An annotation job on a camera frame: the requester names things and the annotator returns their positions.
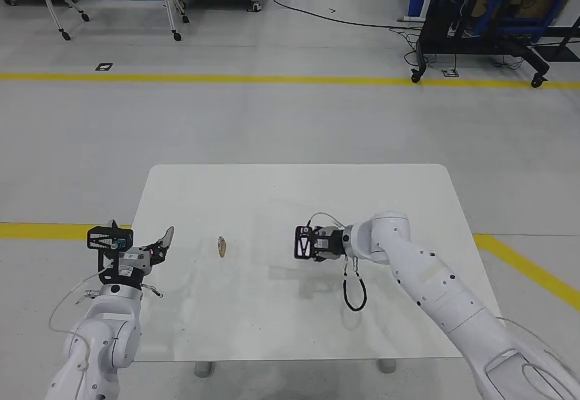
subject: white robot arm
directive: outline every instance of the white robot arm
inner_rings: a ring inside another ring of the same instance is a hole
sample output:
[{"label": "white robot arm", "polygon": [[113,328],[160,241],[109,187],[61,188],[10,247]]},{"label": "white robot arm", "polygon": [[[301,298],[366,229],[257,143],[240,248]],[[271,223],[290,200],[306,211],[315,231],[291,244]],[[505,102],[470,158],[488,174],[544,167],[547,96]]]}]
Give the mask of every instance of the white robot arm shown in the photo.
[{"label": "white robot arm", "polygon": [[405,215],[385,212],[315,232],[317,260],[345,254],[389,265],[398,284],[464,356],[484,399],[580,400],[579,381],[556,356],[513,335],[435,253],[410,242]]},{"label": "white robot arm", "polygon": [[66,363],[52,379],[46,400],[117,399],[117,370],[132,364],[139,347],[141,289],[162,297],[143,278],[165,260],[173,234],[170,227],[156,243],[132,247],[132,230],[120,229],[114,221],[88,232],[88,247],[99,252],[103,287],[85,316],[70,331],[60,331],[68,333]]}]

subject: white table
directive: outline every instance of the white table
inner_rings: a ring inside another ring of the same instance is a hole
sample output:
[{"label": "white table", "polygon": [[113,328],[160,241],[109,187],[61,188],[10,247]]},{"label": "white table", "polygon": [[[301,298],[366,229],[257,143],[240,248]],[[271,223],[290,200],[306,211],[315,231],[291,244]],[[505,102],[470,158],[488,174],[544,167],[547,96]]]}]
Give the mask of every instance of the white table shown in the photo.
[{"label": "white table", "polygon": [[[137,360],[460,357],[387,267],[359,263],[361,312],[342,297],[343,259],[293,259],[294,228],[316,211],[344,224],[395,210],[412,240],[441,256],[499,314],[447,170],[440,165],[158,165],[134,220],[135,243],[175,226],[146,283]],[[328,225],[327,218],[314,224]],[[217,240],[227,241],[220,258]],[[358,288],[355,280],[349,287]],[[360,290],[352,302],[359,304]]]}]

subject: gray floor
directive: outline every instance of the gray floor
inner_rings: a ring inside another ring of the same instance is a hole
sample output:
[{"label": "gray floor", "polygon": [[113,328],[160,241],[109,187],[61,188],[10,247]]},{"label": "gray floor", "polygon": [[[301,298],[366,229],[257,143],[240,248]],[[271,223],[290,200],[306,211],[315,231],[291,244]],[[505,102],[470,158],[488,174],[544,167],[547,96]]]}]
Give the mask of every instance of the gray floor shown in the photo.
[{"label": "gray floor", "polygon": [[[288,3],[377,23],[404,9]],[[81,4],[89,24],[58,7],[74,37],[66,43],[42,5],[0,2],[0,72],[90,73],[114,62],[118,73],[409,76],[399,36],[271,2],[259,14],[190,10],[181,43],[158,3]],[[439,57],[429,76],[452,62]],[[491,64],[458,60],[461,78],[531,77]],[[580,64],[554,65],[549,78],[580,81]],[[153,165],[250,162],[443,164],[474,232],[501,234],[580,291],[580,91],[0,82],[0,221],[130,223]],[[580,314],[482,256],[504,316],[537,331],[580,376]],[[46,318],[94,262],[76,242],[0,240],[0,399],[44,395],[63,341]],[[478,398],[460,359],[402,360],[393,375],[371,361],[221,363],[205,381],[188,364],[135,363],[120,379],[122,399]]]}]

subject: yellow floor line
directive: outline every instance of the yellow floor line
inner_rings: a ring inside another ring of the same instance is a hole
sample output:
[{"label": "yellow floor line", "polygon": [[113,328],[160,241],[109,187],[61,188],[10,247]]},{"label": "yellow floor line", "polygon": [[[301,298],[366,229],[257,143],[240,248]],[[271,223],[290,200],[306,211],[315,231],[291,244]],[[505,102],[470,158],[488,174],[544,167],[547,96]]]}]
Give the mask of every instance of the yellow floor line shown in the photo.
[{"label": "yellow floor line", "polygon": [[85,241],[86,233],[94,226],[95,225],[87,224],[34,224],[0,222],[0,239]]},{"label": "yellow floor line", "polygon": [[[0,81],[91,82],[91,83],[222,83],[222,84],[295,84],[347,86],[412,86],[410,78],[368,76],[275,76],[275,75],[196,75],[196,74],[58,74],[0,72]],[[529,81],[426,79],[419,86],[531,89]],[[580,90],[580,82],[545,82],[545,89]]]},{"label": "yellow floor line", "polygon": [[[89,224],[35,224],[0,223],[0,239],[36,240],[85,240],[86,232],[94,225]],[[481,250],[517,269],[530,280],[543,287],[580,312],[580,292],[550,274],[539,265],[528,260],[492,235],[475,234],[474,241]]]},{"label": "yellow floor line", "polygon": [[514,267],[530,280],[580,312],[580,292],[552,275],[537,264],[508,247],[492,235],[475,234],[477,247],[489,251],[495,257]]}]

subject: cart wheel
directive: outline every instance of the cart wheel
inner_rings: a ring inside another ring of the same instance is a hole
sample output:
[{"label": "cart wheel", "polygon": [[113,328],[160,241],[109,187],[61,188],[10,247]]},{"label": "cart wheel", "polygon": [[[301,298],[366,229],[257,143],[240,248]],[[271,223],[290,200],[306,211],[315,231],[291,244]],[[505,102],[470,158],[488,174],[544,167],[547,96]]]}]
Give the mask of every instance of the cart wheel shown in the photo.
[{"label": "cart wheel", "polygon": [[530,86],[532,86],[533,88],[536,89],[539,86],[541,86],[545,80],[546,80],[546,78],[544,78],[542,75],[534,74],[534,78],[532,78],[532,82],[530,82]]}]

